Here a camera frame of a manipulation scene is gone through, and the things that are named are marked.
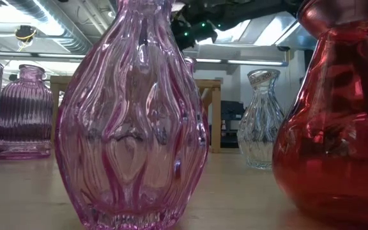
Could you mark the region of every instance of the fluorescent light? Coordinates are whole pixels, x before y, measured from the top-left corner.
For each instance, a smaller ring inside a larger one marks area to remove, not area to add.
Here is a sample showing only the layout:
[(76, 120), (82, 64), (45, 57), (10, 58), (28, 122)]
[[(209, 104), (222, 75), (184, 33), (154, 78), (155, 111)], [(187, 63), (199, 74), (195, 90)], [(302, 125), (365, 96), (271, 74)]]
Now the fluorescent light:
[(24, 15), (12, 6), (0, 6), (0, 22), (4, 23), (30, 23), (34, 21), (31, 16)]
[(80, 54), (38, 54), (41, 58), (74, 58), (83, 59), (85, 55)]
[(25, 52), (0, 52), (0, 56), (32, 57), (30, 53)]
[(298, 29), (298, 27), (300, 26), (300, 23), (296, 21), (296, 24), (293, 25), (293, 27), (286, 31), (286, 33), (284, 33), (276, 42), (275, 45), (279, 45), (281, 42), (283, 42), (288, 36), (290, 36), (295, 30)]
[(197, 58), (198, 63), (221, 63), (221, 59)]
[(242, 61), (242, 60), (228, 60), (228, 64), (235, 65), (266, 65), (266, 66), (282, 66), (283, 62), (280, 61)]
[(184, 3), (174, 3), (174, 4), (172, 5), (172, 11), (173, 11), (173, 12), (177, 12), (177, 11), (179, 11), (180, 9), (182, 9), (182, 8), (183, 8), (183, 6), (184, 6)]
[(269, 25), (262, 31), (254, 45), (273, 45), (282, 36), (282, 22), (275, 17)]
[(214, 44), (211, 38), (196, 42), (198, 45), (211, 45)]

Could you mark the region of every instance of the red glass vase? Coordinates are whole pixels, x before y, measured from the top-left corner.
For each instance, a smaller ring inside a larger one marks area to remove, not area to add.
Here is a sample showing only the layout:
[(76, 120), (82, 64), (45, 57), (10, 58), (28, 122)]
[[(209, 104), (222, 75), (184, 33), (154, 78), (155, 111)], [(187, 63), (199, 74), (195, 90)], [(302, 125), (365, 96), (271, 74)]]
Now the red glass vase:
[(368, 224), (368, 0), (306, 1), (298, 20), (319, 42), (273, 172), (307, 213)]

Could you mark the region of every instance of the ceiling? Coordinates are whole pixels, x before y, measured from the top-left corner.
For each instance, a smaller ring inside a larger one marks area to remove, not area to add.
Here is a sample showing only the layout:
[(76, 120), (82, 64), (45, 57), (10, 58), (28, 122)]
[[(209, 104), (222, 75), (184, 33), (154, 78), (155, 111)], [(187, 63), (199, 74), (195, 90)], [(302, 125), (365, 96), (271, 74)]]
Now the ceiling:
[[(57, 0), (44, 0), (55, 6), (55, 12), (64, 15), (62, 20), (66, 19), (73, 25), (72, 29), (81, 32), (83, 39), (86, 39), (88, 45), (97, 42), (104, 30), (111, 24), (114, 18), (113, 5), (110, 1), (115, 0), (89, 0), (91, 5), (84, 3), (90, 14), (86, 13), (84, 7), (78, 3), (84, 0), (71, 0), (67, 3), (60, 3)], [(218, 0), (208, 0), (209, 4), (217, 4)], [(92, 9), (100, 14), (100, 17), (94, 14)], [(181, 3), (176, 3), (174, 9), (179, 9)], [(0, 51), (21, 51), (38, 53), (56, 53), (69, 54), (58, 40), (52, 36), (46, 39), (46, 35), (37, 35), (30, 45), (24, 45), (14, 37), (14, 32), (20, 25), (36, 26), (40, 31), (46, 32), (38, 26), (40, 22), (13, 8), (0, 7)], [(284, 53), (280, 52), (273, 45), (290, 46), (293, 49), (310, 49), (315, 46), (315, 39), (303, 29), (297, 21), (286, 12), (280, 12), (274, 15), (267, 15), (258, 19), (245, 21), (229, 31), (218, 31), (218, 39), (215, 44), (211, 41), (201, 41), (194, 48), (184, 50), (186, 56), (201, 59), (243, 59), (243, 60), (269, 60), (285, 61)], [(2, 64), (8, 63), (6, 73), (13, 73), (17, 70), (20, 61), (10, 61), (2, 59)], [(77, 63), (47, 62), (39, 61), (33, 64), (40, 65), (47, 69), (49, 74), (72, 74), (77, 68)], [(197, 69), (214, 69), (231, 71), (229, 65), (211, 65), (199, 64)]]

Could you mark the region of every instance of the pipe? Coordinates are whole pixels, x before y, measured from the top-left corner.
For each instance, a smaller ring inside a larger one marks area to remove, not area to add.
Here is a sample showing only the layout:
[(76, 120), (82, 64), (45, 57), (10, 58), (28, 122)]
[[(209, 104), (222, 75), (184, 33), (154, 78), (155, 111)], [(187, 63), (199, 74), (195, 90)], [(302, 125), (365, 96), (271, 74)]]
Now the pipe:
[(87, 4), (89, 10), (91, 10), (96, 15), (96, 18), (99, 20), (99, 22), (102, 24), (102, 26), (105, 29), (107, 29), (109, 27), (109, 24), (103, 18), (102, 14), (97, 10), (96, 6), (94, 6), (92, 1), (91, 0), (84, 0), (84, 2)]
[(89, 20), (93, 23), (93, 25), (96, 27), (96, 29), (99, 31), (99, 33), (102, 35), (105, 33), (103, 27), (99, 25), (99, 23), (96, 21), (96, 19), (93, 17), (93, 15), (90, 13), (90, 11), (86, 8), (86, 6), (83, 4), (82, 0), (76, 0), (79, 7), (84, 11), (86, 16), (88, 16)]
[[(4, 38), (4, 37), (15, 37), (14, 33), (9, 33), (9, 32), (0, 32), (0, 38)], [(42, 35), (42, 34), (36, 34), (34, 35), (34, 38), (39, 38), (39, 39), (48, 39), (48, 40), (72, 40), (73, 38), (71, 37), (65, 37), (65, 36), (49, 36), (49, 35)]]
[(91, 42), (53, 0), (3, 0), (39, 22), (37, 28), (46, 35), (72, 39), (56, 40), (72, 54), (86, 54)]

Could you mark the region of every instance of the pink glass vase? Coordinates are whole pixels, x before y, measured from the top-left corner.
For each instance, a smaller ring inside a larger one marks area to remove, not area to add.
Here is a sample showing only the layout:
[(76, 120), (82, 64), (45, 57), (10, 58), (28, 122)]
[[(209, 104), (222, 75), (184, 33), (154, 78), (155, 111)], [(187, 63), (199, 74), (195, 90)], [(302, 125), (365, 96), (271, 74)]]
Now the pink glass vase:
[(192, 57), (185, 57), (184, 61), (187, 64), (187, 67), (190, 69), (191, 75), (193, 75), (195, 72), (195, 65), (197, 64), (197, 60)]
[(50, 156), (53, 96), (43, 68), (20, 65), (19, 79), (9, 83), (0, 100), (0, 160)]
[(273, 172), (307, 213), (368, 225), (368, 0), (308, 0), (298, 19), (319, 43)]
[(57, 163), (86, 229), (166, 229), (199, 181), (208, 122), (169, 26), (172, 4), (119, 0), (59, 108)]

